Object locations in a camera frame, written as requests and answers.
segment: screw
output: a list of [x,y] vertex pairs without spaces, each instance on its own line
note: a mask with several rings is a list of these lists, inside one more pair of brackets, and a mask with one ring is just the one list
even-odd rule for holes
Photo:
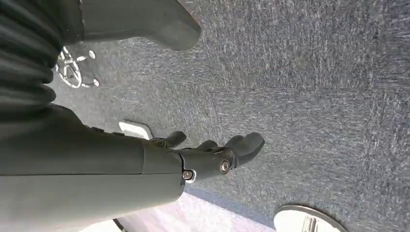
[[192,176],[193,174],[191,171],[185,170],[182,172],[182,178],[184,178],[184,180],[191,180]]
[[94,79],[92,82],[94,83],[94,85],[95,85],[96,87],[99,87],[99,86],[100,86],[100,82],[99,82],[97,79]]
[[222,163],[220,163],[220,172],[222,174],[226,174],[226,173],[228,173],[230,167],[231,166],[230,166],[229,162],[224,160],[224,161],[222,161]]
[[95,53],[93,51],[89,51],[88,55],[90,56],[91,59],[95,59]]

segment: gray carpet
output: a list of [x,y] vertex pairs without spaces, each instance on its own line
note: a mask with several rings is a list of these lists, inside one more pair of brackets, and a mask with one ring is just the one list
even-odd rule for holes
[[74,90],[56,79],[57,103],[108,131],[123,119],[147,123],[155,136],[182,130],[185,145],[261,133],[266,146],[254,162],[191,188],[265,224],[298,203],[350,232],[408,231],[410,3],[184,4],[203,27],[195,48],[145,39],[75,46],[78,55],[95,51],[82,69],[102,86]]

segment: prosthetic arm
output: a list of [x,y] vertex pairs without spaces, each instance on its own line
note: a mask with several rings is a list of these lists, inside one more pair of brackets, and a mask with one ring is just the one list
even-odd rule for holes
[[0,0],[0,230],[88,224],[176,200],[185,184],[227,174],[264,145],[257,133],[225,146],[174,150],[106,133],[51,104],[65,44],[145,36],[192,47],[200,27],[176,0]]

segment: metal fixture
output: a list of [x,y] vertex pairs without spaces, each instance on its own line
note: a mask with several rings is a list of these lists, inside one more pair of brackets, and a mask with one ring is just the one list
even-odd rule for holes
[[93,51],[88,52],[88,56],[80,56],[73,58],[71,53],[66,47],[63,47],[59,55],[59,61],[56,64],[56,73],[68,86],[72,88],[80,87],[99,87],[100,82],[97,79],[93,79],[92,83],[85,83],[81,75],[78,63],[86,59],[95,59],[95,53]]
[[274,224],[277,232],[347,232],[326,214],[300,205],[280,208]]
[[229,162],[227,160],[224,160],[220,164],[220,172],[223,173],[223,174],[226,174],[226,173],[228,173],[230,167],[231,166],[229,165]]
[[182,178],[184,178],[184,180],[191,180],[193,177],[193,173],[189,170],[185,170],[182,172]]

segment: robotic hand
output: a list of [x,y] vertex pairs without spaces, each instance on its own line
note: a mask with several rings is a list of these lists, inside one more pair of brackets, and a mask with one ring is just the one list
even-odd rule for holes
[[[181,131],[172,133],[165,139],[153,139],[156,146],[172,148],[180,145],[186,139]],[[216,177],[227,174],[230,170],[242,166],[256,157],[264,145],[263,137],[251,133],[243,137],[237,135],[220,147],[214,141],[208,140],[197,148],[175,150],[182,160],[182,177],[187,183],[195,180]]]

